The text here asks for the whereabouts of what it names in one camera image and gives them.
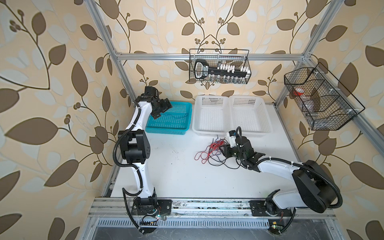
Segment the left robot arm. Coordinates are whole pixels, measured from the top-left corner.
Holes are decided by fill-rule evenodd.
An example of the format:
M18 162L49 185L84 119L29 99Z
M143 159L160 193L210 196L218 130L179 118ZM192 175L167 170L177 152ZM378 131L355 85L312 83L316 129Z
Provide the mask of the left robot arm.
M113 149L113 160L120 168L131 168L135 174L138 191L129 193L122 188L123 198L128 210L127 197L133 197L132 210L139 216L169 215L172 201L159 200L155 187L150 180L146 160L150 158L151 146L145 128L150 117L155 120L172 108L168 99L160 99L155 87L147 86L143 94L133 101L135 111L124 131L118 133Z

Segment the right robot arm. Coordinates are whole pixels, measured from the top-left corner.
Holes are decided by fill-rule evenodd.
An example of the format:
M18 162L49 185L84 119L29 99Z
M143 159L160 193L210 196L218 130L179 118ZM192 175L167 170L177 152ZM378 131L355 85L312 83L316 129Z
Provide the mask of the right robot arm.
M241 127L229 131L227 136L229 143L220 147L226 158L235 158L246 170L272 174L295 184L289 190L276 189L265 198L262 209L269 215L297 208L324 213L343 205L340 188L316 162L296 163L256 152Z

